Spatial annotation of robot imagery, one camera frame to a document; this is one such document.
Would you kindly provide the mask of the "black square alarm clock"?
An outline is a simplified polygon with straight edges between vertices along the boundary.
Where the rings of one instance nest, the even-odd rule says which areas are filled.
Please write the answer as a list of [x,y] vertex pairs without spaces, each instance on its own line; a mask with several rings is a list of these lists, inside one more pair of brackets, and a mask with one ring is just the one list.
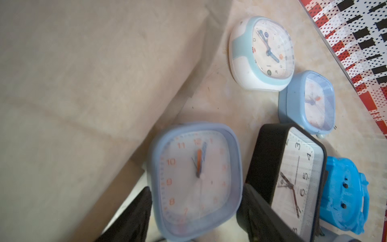
[[319,220],[326,163],[324,145],[299,125],[264,124],[246,183],[293,232],[311,242]]

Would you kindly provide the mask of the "light blue square alarm clock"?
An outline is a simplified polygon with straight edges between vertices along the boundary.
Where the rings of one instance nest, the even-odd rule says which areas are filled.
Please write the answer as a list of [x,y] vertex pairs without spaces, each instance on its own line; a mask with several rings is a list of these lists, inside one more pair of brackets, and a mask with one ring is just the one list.
[[336,121],[332,83],[312,70],[295,74],[279,92],[278,115],[281,123],[296,123],[309,134],[325,138]]

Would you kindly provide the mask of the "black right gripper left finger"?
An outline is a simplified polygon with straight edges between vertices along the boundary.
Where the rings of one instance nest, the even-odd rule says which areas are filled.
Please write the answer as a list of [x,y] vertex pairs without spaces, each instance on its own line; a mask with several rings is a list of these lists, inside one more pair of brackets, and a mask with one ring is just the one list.
[[118,219],[96,239],[97,242],[144,242],[152,208],[149,187],[141,190]]

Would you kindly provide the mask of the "beige canvas bag orange handles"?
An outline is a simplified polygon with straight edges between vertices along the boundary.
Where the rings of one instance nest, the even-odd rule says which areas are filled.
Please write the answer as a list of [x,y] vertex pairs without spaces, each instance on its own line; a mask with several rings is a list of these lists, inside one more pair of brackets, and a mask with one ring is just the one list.
[[94,240],[91,211],[231,1],[1,1],[1,241]]

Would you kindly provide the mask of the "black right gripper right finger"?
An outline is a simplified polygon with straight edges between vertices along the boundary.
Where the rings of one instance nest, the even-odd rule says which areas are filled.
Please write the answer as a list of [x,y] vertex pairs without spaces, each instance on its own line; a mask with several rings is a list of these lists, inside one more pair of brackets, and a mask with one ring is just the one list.
[[249,184],[243,185],[236,218],[239,226],[248,234],[250,242],[302,241]]

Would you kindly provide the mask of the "bright blue round alarm clock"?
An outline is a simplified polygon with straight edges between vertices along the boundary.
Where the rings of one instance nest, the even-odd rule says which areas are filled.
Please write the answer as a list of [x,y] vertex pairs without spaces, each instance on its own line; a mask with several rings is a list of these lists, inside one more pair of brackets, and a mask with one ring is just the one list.
[[328,178],[322,194],[319,217],[342,231],[364,233],[368,219],[369,182],[348,158],[327,158]]

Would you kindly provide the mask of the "pale blue square clock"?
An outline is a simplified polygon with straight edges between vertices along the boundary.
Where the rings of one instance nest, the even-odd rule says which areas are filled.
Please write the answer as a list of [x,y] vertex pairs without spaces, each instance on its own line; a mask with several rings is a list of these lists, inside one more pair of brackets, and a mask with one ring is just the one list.
[[152,141],[148,185],[158,230],[189,242],[219,227],[242,200],[240,145],[234,131],[211,122],[171,126]]

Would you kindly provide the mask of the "white clock light blue band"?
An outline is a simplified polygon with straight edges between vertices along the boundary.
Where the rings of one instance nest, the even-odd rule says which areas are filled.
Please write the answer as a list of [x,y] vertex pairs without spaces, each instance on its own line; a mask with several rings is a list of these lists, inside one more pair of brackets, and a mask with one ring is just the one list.
[[294,48],[287,30],[262,16],[239,20],[229,39],[232,76],[243,89],[279,92],[295,72]]

